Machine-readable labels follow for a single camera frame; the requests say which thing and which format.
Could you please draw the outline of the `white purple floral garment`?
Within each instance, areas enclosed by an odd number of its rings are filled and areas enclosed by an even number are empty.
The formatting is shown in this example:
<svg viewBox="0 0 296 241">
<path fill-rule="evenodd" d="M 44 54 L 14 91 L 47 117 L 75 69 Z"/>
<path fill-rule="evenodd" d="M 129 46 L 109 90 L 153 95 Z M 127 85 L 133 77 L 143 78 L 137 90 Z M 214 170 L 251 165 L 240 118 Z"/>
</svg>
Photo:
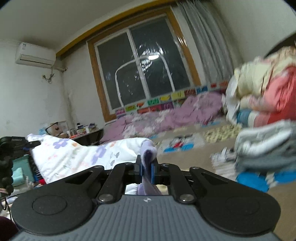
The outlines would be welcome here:
<svg viewBox="0 0 296 241">
<path fill-rule="evenodd" d="M 157 156 L 156 146 L 148 138 L 126 138 L 98 146 L 83 146 L 72 139 L 50 135 L 29 134 L 27 140 L 41 143 L 31 153 L 47 184 L 97 165 L 109 170 L 117 164 L 135 163 L 137 157 L 148 171 Z"/>
</svg>

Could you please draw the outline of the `beige cartoon carpet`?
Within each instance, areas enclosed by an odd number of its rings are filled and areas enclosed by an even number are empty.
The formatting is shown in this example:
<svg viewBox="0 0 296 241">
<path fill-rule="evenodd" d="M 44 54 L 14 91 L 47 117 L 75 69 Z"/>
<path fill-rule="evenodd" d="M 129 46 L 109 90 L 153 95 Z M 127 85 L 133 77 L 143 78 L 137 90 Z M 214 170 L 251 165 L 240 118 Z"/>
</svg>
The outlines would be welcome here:
<svg viewBox="0 0 296 241">
<path fill-rule="evenodd" d="M 160 133 L 152 138 L 157 147 L 165 142 L 166 139 L 172 139 L 177 136 L 185 136 L 198 133 L 201 136 L 206 131 L 211 131 L 221 126 L 229 125 L 223 119 L 207 126 L 184 126 L 174 131 Z M 232 148 L 235 143 L 235 137 L 228 138 L 216 143 L 205 143 L 203 146 L 194 147 L 187 151 L 177 151 L 168 154 L 158 153 L 159 163 L 172 163 L 178 165 L 181 170 L 189 170 L 192 166 L 198 166 L 210 172 L 215 170 L 212 167 L 210 155 L 222 151 L 223 148 Z M 282 240 L 295 240 L 295 182 L 281 184 L 271 188 L 268 194 L 273 196 L 281 207 L 281 216 L 274 230 L 275 234 Z"/>
</svg>

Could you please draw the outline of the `dark low side table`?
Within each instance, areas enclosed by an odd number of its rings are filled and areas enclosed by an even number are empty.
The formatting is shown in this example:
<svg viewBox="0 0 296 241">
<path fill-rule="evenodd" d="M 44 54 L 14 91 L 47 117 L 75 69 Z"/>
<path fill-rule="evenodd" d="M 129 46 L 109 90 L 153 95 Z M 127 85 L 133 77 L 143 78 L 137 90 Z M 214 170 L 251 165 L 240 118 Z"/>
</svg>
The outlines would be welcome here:
<svg viewBox="0 0 296 241">
<path fill-rule="evenodd" d="M 44 131 L 54 137 L 72 139 L 83 146 L 99 145 L 104 134 L 104 130 L 98 128 L 95 123 L 89 125 L 77 123 L 75 128 L 69 128 L 66 121 L 51 123 Z"/>
</svg>

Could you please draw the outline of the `colourful alphabet foam border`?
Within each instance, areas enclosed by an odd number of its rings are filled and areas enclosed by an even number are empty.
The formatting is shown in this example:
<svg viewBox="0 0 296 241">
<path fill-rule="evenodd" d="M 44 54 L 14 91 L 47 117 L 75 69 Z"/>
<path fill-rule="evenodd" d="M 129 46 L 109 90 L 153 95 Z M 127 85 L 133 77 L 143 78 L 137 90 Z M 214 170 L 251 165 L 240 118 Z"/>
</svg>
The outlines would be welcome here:
<svg viewBox="0 0 296 241">
<path fill-rule="evenodd" d="M 115 115 L 117 118 L 120 118 L 126 114 L 142 114 L 151 111 L 162 111 L 166 109 L 179 108 L 189 96 L 196 96 L 200 93 L 208 91 L 224 93 L 226 91 L 227 85 L 228 81 L 226 80 L 220 83 L 210 83 L 208 85 L 197 86 L 195 88 L 187 88 L 146 101 L 138 101 L 136 103 L 115 109 Z"/>
</svg>

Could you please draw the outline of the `purple floral quilt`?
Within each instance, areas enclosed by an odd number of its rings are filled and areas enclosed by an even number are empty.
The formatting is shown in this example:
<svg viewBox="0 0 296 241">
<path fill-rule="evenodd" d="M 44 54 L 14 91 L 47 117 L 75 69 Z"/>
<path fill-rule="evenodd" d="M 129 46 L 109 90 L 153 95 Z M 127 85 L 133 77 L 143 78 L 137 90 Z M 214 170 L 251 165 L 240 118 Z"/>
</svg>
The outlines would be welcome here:
<svg viewBox="0 0 296 241">
<path fill-rule="evenodd" d="M 220 93 L 202 92 L 196 96 L 189 96 L 178 108 L 122 116 L 107 126 L 101 141 L 147 138 L 182 126 L 206 125 L 220 115 L 221 109 Z"/>
</svg>

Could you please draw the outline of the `wood framed window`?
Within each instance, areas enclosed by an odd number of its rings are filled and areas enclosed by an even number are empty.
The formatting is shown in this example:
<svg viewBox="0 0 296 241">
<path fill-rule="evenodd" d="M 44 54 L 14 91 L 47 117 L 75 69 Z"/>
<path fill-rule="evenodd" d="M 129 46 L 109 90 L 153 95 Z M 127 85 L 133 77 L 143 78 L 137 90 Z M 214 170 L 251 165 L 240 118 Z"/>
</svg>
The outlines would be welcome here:
<svg viewBox="0 0 296 241">
<path fill-rule="evenodd" d="M 199 86 L 192 54 L 171 7 L 153 9 L 88 41 L 103 118 L 159 110 L 159 99 Z"/>
</svg>

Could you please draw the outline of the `grey folded blanket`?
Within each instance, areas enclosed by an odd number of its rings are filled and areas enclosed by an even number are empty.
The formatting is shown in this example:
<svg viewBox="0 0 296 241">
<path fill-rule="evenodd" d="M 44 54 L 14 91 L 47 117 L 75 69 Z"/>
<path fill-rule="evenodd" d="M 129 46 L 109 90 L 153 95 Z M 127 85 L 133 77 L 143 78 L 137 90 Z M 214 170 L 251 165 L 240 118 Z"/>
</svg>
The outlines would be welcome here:
<svg viewBox="0 0 296 241">
<path fill-rule="evenodd" d="M 295 121 L 280 120 L 258 128 L 244 128 L 232 149 L 211 155 L 215 173 L 236 179 L 242 172 L 295 170 Z"/>
</svg>

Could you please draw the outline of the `yellow pink bedding pile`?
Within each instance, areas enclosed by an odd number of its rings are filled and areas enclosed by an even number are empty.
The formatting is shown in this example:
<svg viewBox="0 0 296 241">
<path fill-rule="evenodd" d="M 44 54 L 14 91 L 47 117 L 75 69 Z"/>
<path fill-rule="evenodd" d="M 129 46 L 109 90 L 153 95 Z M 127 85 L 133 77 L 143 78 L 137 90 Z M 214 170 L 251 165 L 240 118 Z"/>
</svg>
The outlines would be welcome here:
<svg viewBox="0 0 296 241">
<path fill-rule="evenodd" d="M 222 103 L 233 124 L 253 128 L 295 120 L 295 47 L 283 47 L 236 68 Z"/>
</svg>

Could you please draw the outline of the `grey curtain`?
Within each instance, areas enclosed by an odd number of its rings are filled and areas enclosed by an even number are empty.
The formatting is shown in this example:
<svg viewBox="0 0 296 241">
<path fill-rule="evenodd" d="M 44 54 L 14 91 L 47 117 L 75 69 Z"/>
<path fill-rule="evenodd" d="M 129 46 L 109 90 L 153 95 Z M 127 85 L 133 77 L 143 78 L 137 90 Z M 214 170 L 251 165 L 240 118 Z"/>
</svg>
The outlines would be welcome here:
<svg viewBox="0 0 296 241">
<path fill-rule="evenodd" d="M 227 24 L 212 1 L 179 1 L 201 58 L 207 84 L 228 81 L 242 58 Z"/>
</svg>

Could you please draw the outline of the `white air conditioner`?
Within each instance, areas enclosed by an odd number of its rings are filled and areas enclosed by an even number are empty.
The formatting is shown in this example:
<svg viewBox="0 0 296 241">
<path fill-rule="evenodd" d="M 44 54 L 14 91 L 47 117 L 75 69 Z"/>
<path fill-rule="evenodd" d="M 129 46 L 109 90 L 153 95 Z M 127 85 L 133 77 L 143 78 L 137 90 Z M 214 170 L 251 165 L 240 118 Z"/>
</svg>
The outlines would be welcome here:
<svg viewBox="0 0 296 241">
<path fill-rule="evenodd" d="M 22 42 L 16 50 L 16 64 L 51 68 L 55 62 L 56 54 L 52 49 Z"/>
</svg>

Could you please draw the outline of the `white curved tube frame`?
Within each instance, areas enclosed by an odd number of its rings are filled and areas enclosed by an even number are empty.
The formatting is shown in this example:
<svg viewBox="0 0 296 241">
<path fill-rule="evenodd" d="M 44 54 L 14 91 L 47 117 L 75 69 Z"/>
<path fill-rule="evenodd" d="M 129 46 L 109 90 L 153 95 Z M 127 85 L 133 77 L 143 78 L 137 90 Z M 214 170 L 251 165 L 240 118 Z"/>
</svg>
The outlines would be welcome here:
<svg viewBox="0 0 296 241">
<path fill-rule="evenodd" d="M 168 63 L 159 52 L 124 63 L 116 69 L 114 81 L 120 107 L 176 90 Z"/>
</svg>

